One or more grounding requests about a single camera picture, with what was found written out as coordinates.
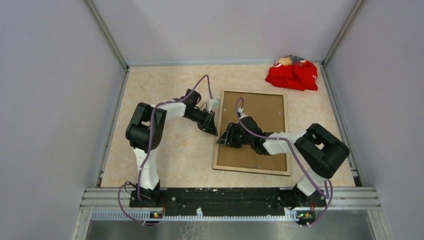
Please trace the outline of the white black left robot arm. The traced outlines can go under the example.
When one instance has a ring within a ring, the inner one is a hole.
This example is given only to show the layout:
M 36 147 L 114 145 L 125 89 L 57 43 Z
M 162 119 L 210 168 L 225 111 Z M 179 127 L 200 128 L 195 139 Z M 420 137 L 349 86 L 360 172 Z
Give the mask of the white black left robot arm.
M 217 136 L 217 98 L 206 101 L 204 109 L 198 106 L 201 95 L 188 89 L 180 98 L 173 98 L 158 104 L 140 102 L 137 104 L 125 131 L 125 138 L 133 149 L 137 160 L 138 177 L 135 186 L 135 199 L 154 207 L 160 202 L 160 179 L 157 173 L 157 148 L 163 137 L 165 124 L 169 120 L 186 118 L 196 123 L 199 130 Z

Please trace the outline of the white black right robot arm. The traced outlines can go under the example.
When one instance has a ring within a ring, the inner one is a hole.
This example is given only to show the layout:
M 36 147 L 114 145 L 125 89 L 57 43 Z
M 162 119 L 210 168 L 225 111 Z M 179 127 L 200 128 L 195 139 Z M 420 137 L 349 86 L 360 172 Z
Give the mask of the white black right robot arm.
M 300 132 L 265 132 L 250 116 L 229 123 L 216 143 L 235 149 L 247 145 L 262 156 L 291 154 L 303 176 L 291 190 L 281 194 L 280 203 L 289 209 L 314 201 L 329 204 L 333 198 L 330 179 L 350 154 L 341 140 L 318 123 Z

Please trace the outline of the red crumpled cloth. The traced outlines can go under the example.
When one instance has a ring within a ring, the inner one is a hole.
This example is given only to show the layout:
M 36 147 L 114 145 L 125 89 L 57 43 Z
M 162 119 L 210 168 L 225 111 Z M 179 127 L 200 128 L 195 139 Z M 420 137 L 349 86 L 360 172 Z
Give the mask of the red crumpled cloth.
M 317 67 L 296 55 L 281 57 L 269 68 L 265 81 L 275 87 L 297 91 L 317 91 Z

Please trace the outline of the aluminium front rail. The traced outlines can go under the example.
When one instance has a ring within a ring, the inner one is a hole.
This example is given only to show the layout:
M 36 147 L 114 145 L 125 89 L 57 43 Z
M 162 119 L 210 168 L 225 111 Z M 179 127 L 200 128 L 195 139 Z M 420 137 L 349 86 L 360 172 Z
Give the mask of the aluminium front rail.
M 290 187 L 183 188 L 137 197 L 134 187 L 87 188 L 82 197 L 74 240 L 87 236 L 90 221 L 283 222 L 295 226 L 322 223 L 332 211 L 365 211 L 365 224 L 377 240 L 393 238 L 374 187 L 334 187 L 326 194 L 301 196 Z

